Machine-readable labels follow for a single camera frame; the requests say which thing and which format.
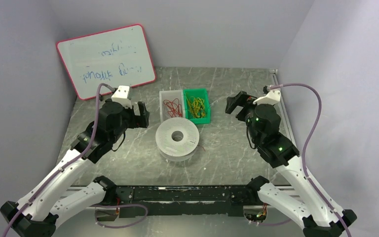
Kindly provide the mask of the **white filament spool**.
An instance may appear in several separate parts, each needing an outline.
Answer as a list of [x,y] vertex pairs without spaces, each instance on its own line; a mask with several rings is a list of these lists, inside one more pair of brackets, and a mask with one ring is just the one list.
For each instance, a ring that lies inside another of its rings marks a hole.
[[181,162],[191,158],[199,144],[196,125],[186,118],[170,118],[160,124],[155,141],[160,154],[169,161]]

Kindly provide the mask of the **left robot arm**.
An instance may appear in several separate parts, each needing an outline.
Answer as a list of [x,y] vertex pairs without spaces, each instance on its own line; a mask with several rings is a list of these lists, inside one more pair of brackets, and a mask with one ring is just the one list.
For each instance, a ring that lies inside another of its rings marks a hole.
[[68,219],[90,206],[119,208],[117,186],[99,176],[88,186],[68,197],[62,194],[79,175],[96,164],[115,143],[123,143],[125,132],[147,128],[149,112],[138,102],[139,114],[133,107],[115,99],[96,103],[94,120],[78,135],[61,161],[28,194],[18,201],[7,201],[1,208],[7,226],[21,237],[49,237]]

